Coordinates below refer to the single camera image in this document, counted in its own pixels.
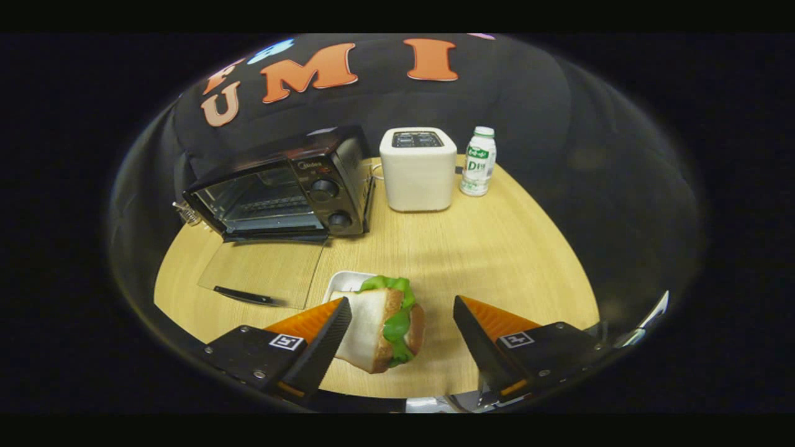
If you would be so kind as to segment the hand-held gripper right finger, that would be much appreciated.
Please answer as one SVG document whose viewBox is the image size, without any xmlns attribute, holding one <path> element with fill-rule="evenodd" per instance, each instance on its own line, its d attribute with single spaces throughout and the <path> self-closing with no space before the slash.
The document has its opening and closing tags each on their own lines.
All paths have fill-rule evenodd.
<svg viewBox="0 0 795 447">
<path fill-rule="evenodd" d="M 453 319 L 497 398 L 549 391 L 593 370 L 612 351 L 570 323 L 540 325 L 465 296 L 455 297 Z"/>
</svg>

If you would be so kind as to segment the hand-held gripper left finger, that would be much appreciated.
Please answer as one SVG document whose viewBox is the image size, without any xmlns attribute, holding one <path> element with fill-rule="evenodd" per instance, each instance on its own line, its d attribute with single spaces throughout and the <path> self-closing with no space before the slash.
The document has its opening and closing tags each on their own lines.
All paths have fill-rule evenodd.
<svg viewBox="0 0 795 447">
<path fill-rule="evenodd" d="M 201 360 L 258 392 L 307 399 L 329 370 L 350 322 L 347 297 L 270 327 L 241 325 L 201 348 Z"/>
</svg>

